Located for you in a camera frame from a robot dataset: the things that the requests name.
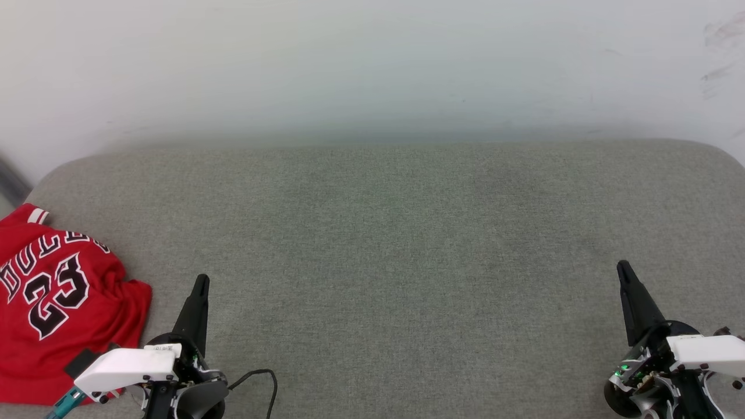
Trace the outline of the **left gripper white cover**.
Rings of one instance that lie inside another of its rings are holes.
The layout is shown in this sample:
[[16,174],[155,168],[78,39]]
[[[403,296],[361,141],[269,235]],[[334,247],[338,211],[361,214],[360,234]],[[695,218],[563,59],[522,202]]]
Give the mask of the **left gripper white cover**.
[[208,291],[210,278],[199,274],[170,333],[139,349],[112,347],[74,380],[74,386],[100,404],[117,390],[139,389],[142,419],[223,419],[227,379],[203,358]]

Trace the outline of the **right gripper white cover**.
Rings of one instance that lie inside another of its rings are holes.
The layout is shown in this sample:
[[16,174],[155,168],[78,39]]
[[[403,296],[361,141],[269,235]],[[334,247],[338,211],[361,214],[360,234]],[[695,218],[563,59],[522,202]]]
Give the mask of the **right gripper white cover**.
[[607,406],[627,419],[745,419],[723,408],[710,384],[725,377],[745,390],[745,339],[668,322],[628,260],[616,268],[630,351],[604,385]]

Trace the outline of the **red Bulls 23 jersey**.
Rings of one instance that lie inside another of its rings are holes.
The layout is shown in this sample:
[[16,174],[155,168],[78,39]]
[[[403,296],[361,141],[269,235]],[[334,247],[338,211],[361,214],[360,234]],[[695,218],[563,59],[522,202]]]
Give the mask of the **red Bulls 23 jersey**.
[[53,405],[73,385],[66,366],[137,347],[151,307],[109,247],[49,218],[26,203],[0,220],[0,403]]

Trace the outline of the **grey fabric sofa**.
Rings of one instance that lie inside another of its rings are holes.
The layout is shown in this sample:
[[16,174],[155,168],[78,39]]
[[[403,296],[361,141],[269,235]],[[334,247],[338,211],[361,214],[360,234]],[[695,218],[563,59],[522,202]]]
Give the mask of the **grey fabric sofa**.
[[211,279],[207,361],[272,419],[618,419],[616,263],[664,316],[745,336],[745,167],[691,141],[149,150],[29,194],[151,284]]

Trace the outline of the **grey metal wall strip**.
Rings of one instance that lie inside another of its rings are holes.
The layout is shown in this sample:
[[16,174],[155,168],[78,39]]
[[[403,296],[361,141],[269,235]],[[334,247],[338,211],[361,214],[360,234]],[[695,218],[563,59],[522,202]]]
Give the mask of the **grey metal wall strip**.
[[19,207],[26,202],[31,191],[32,186],[0,152],[0,194],[11,206]]

